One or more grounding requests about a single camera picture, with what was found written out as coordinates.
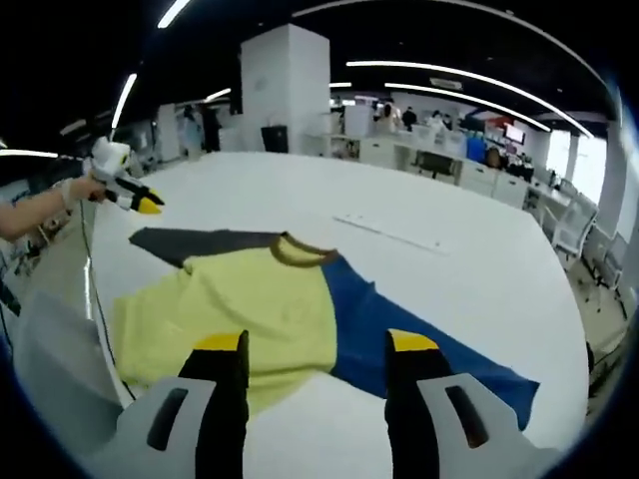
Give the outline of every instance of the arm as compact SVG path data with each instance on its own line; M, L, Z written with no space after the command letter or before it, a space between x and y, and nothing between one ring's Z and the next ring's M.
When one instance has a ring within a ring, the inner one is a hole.
M101 199L104 187L89 179L77 178L71 181L69 203L88 200L92 195ZM15 241L33 228L67 210L63 190L56 188L19 202L15 207L0 205L0 238Z

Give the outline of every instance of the human hand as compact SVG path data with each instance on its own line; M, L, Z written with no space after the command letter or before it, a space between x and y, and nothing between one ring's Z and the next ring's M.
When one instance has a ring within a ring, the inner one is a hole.
M105 186L90 177L76 178L71 182L71 198L74 201L92 200L101 203L105 198Z

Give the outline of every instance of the ceiling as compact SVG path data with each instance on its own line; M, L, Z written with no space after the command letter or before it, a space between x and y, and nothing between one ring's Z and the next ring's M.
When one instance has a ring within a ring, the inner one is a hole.
M113 110L133 72L139 79L121 125L150 118L161 104L204 98L227 87L234 88L239 103L241 43L289 22L329 38L332 80L353 82L358 90L379 91L384 82L429 86L430 74L347 68L348 60L421 62L498 79L564 111L613 116L603 85L577 60L538 34L476 9L443 1L378 0L292 18L294 12L325 2L192 0L168 29L158 30L173 1L3 4L0 138L11 148L69 153L73 144L59 131L79 118ZM573 21L567 21L565 13L540 2L481 3L502 11L512 8L517 18L551 33L600 71L623 59L619 49L605 50L600 36L584 33L601 28L605 11L574 11ZM501 88L461 81L467 95L529 116L547 113ZM34 165L39 161L22 159L10 175L29 173Z

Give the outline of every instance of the window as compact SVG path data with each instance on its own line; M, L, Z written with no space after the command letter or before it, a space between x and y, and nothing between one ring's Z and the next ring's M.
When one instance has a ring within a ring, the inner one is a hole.
M554 170L560 177L566 176L568 169L568 156L570 150L570 133L553 130L550 133L550 146L548 147L548 162L546 168Z
M606 150L605 140L579 137L572 184L597 205L601 198L603 177L606 174Z

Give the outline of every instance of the t-shirt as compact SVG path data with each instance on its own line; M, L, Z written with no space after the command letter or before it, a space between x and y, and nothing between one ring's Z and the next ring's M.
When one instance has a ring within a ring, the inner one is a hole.
M126 381L178 375L201 339L246 329L252 414L318 371L384 398L385 333L398 329L433 340L453 372L472 374L510 405L520 428L528 422L538 383L382 296L334 249L229 231L144 229L131 243L182 268L116 300L114 350Z

